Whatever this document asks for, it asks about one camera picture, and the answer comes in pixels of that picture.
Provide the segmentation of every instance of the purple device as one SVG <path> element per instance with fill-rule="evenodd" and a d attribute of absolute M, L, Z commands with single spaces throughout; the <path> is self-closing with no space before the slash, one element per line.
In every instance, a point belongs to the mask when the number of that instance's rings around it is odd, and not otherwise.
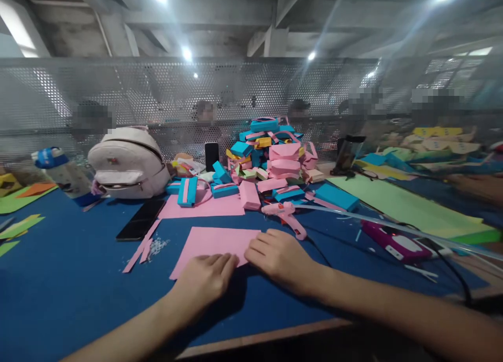
<path fill-rule="evenodd" d="M 399 231 L 377 223 L 362 221 L 362 230 L 377 244 L 404 264 L 427 260 L 431 252 L 414 240 L 399 234 Z"/>

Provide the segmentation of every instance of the white backpack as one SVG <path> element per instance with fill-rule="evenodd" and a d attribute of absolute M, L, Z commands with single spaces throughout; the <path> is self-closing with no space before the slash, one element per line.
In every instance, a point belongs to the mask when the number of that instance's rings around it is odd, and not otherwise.
<path fill-rule="evenodd" d="M 112 129 L 88 154 L 94 179 L 119 199 L 147 199 L 165 191 L 170 179 L 156 141 L 146 130 Z"/>

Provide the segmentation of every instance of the orange paper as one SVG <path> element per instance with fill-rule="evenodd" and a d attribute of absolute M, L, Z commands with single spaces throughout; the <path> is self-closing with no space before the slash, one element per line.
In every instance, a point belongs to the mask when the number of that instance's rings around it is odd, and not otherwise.
<path fill-rule="evenodd" d="M 48 191 L 49 189 L 55 187 L 56 184 L 54 183 L 36 183 L 33 184 L 30 189 L 28 189 L 26 192 L 23 194 L 20 194 L 19 196 L 16 196 L 16 198 L 24 198 L 24 197 L 30 197 L 33 195 L 40 195 L 44 193 L 45 191 Z"/>

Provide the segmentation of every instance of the pink glue gun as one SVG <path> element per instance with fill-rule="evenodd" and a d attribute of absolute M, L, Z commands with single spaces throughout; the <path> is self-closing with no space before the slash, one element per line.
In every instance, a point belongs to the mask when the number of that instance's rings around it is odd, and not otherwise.
<path fill-rule="evenodd" d="M 295 235 L 298 240 L 304 240 L 308 235 L 305 232 L 304 227 L 293 217 L 293 213 L 295 212 L 295 206 L 291 202 L 285 203 L 275 203 L 271 205 L 266 205 L 262 207 L 262 213 L 266 215 L 277 215 L 283 221 L 285 221 L 291 229 L 295 232 Z"/>

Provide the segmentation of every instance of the smartphone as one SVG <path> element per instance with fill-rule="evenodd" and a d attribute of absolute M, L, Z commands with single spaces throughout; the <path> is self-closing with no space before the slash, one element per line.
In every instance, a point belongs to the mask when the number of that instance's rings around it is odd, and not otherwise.
<path fill-rule="evenodd" d="M 218 143 L 211 142 L 204 145 L 204 156 L 206 158 L 206 172 L 213 171 L 213 163 L 220 160 Z"/>
<path fill-rule="evenodd" d="M 115 237 L 118 242 L 141 240 L 152 227 L 166 202 L 149 200 L 143 204 L 122 231 Z"/>
<path fill-rule="evenodd" d="M 449 256 L 449 255 L 452 255 L 452 253 L 453 253 L 450 248 L 447 248 L 446 246 L 444 246 L 440 243 L 434 242 L 433 240 L 428 239 L 428 238 L 420 237 L 420 238 L 414 239 L 414 241 L 431 252 L 430 258 L 438 257 L 438 255 L 435 252 L 435 249 L 437 251 L 439 251 L 439 254 L 441 254 L 442 256 Z"/>

